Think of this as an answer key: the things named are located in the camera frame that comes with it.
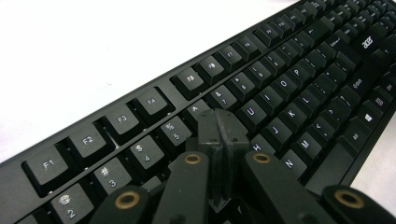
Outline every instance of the black keyboard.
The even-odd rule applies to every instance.
[[[283,9],[3,162],[0,223],[86,222],[115,189],[161,185],[211,108],[308,190],[350,185],[396,109],[395,25],[387,0]]]

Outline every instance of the black plastic part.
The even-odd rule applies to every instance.
[[[209,159],[204,153],[177,157],[152,223],[206,223]]]
[[[335,223],[275,156],[250,151],[243,174],[270,223]]]

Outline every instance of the white surface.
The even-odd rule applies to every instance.
[[[0,162],[293,2],[0,0]],[[384,164],[354,186],[396,214]]]

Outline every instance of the keyboard logo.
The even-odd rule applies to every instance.
[[[363,43],[361,43],[363,45],[363,47],[365,49],[368,49],[370,47],[371,44],[373,44],[373,39],[371,38],[371,36],[367,37],[367,39],[365,39],[363,41]]]

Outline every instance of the brass insert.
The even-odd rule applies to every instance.
[[[270,158],[264,153],[256,153],[253,155],[253,159],[259,163],[268,163],[270,162]]]
[[[188,163],[188,164],[194,165],[194,164],[198,164],[198,163],[201,162],[201,157],[198,156],[198,155],[196,155],[196,154],[190,154],[190,155],[187,155],[187,156],[184,158],[184,161],[185,161],[186,163]]]
[[[364,201],[363,199],[354,192],[351,192],[347,189],[339,189],[334,193],[335,199],[351,208],[363,208]]]
[[[126,191],[116,199],[116,207],[119,209],[129,209],[135,207],[140,201],[140,196],[134,191]]]

